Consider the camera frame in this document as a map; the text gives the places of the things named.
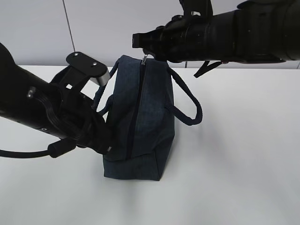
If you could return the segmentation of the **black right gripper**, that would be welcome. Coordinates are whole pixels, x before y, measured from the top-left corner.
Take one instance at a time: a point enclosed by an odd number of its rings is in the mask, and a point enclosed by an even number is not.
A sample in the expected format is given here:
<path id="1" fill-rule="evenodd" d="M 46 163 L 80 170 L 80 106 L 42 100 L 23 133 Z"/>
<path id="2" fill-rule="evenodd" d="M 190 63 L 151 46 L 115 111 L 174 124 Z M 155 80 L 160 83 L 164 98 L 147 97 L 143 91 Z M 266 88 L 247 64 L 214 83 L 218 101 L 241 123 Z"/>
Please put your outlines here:
<path id="1" fill-rule="evenodd" d="M 155 30 L 132 35 L 132 47 L 141 48 L 146 55 L 158 61 L 181 63 L 182 60 L 172 56 L 172 50 L 180 46 L 186 35 L 188 20 L 183 15 L 173 16 L 165 26 Z"/>

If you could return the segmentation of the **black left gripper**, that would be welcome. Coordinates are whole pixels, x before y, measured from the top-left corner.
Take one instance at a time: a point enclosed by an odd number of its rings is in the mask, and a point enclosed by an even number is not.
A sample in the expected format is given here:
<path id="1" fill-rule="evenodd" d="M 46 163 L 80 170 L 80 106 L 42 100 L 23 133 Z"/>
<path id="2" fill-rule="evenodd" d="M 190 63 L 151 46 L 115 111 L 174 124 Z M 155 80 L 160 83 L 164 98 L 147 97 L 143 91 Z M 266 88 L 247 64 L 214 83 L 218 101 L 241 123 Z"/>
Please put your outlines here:
<path id="1" fill-rule="evenodd" d="M 66 137 L 60 141 L 63 154 L 75 147 L 90 148 L 103 155 L 109 152 L 112 133 L 93 108 L 91 98 L 81 92 L 62 92 L 60 119 L 67 128 Z"/>

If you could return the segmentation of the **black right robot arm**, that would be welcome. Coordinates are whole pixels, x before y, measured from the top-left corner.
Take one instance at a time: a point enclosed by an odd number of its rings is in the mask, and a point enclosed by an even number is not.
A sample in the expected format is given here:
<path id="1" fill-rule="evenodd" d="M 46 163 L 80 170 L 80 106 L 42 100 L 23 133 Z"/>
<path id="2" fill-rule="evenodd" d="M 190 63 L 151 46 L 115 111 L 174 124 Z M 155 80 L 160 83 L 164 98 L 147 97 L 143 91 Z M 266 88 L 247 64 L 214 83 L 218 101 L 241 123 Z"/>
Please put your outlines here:
<path id="1" fill-rule="evenodd" d="M 269 64 L 300 59 L 300 3 L 247 0 L 215 15 L 209 0 L 182 0 L 183 14 L 132 37 L 156 60 Z"/>

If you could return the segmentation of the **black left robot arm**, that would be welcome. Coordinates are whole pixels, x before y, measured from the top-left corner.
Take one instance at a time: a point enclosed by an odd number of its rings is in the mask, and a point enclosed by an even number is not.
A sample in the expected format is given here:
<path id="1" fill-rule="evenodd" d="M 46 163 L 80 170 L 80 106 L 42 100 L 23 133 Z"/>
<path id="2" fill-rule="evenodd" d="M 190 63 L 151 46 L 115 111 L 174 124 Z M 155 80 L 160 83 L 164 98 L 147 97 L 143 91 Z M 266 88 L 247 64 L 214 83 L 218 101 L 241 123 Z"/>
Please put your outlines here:
<path id="1" fill-rule="evenodd" d="M 46 82 L 18 66 L 5 46 L 0 47 L 0 115 L 35 130 L 58 137 L 47 150 L 2 150 L 5 158 L 57 158 L 76 147 L 99 154 L 109 152 L 112 133 L 97 112 L 95 100 L 82 93 L 88 81 L 104 87 L 110 80 L 103 63 L 82 52 L 66 58 L 68 66 Z"/>

